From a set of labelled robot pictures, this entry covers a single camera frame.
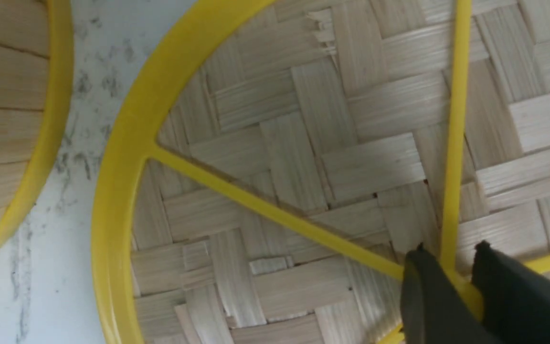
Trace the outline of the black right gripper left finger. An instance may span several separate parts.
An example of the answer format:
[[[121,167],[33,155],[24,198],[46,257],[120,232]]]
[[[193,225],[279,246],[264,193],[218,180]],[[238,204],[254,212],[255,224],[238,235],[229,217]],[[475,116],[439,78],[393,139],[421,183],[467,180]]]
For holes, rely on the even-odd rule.
[[[465,306],[423,244],[406,253],[400,299],[407,344],[500,344]]]

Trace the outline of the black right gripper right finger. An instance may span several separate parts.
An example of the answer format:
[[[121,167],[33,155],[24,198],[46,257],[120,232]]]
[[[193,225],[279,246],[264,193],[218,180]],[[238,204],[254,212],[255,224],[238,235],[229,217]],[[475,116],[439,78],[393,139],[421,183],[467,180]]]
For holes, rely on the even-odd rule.
[[[550,344],[550,279],[476,245],[472,284],[483,297],[482,325],[497,344]]]

